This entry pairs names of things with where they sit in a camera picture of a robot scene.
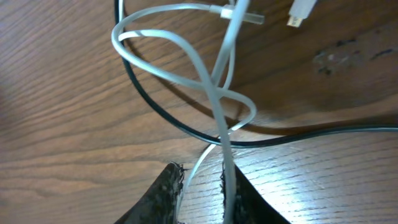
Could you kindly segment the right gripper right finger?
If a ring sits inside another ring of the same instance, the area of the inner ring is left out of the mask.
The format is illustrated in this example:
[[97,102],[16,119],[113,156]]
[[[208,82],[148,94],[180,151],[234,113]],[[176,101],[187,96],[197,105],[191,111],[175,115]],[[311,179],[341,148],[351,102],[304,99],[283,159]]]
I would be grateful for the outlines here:
[[274,209],[262,195],[254,188],[238,166],[235,166],[236,195],[234,212],[231,217],[226,214],[226,181],[225,165],[220,179],[223,194],[224,223],[233,224],[290,224],[276,209]]

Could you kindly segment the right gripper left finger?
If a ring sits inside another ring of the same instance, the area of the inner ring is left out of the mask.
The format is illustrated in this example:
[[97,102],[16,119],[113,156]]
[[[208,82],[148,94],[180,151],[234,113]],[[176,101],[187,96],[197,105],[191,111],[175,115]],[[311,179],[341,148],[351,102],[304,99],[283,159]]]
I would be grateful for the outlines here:
[[145,194],[115,224],[177,224],[183,179],[183,166],[167,164]]

